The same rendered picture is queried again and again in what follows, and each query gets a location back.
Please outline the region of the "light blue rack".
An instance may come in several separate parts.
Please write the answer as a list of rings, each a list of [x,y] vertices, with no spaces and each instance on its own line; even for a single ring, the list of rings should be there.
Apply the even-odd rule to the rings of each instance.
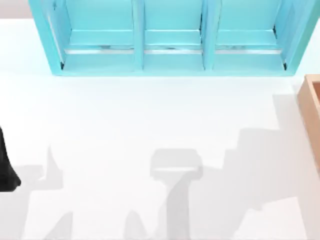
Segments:
[[[320,0],[28,0],[55,76],[293,76]]]

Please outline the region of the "shallow salmon-coloured box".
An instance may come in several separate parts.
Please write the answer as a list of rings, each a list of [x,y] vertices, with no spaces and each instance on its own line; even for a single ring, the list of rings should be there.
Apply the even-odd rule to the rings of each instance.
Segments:
[[[320,175],[320,73],[304,76],[297,101]]]

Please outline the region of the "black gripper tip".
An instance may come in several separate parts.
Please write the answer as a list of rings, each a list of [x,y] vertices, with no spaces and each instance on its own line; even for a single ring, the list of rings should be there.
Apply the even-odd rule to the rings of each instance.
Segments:
[[[21,179],[10,163],[3,130],[0,127],[0,193],[13,192],[21,184]]]

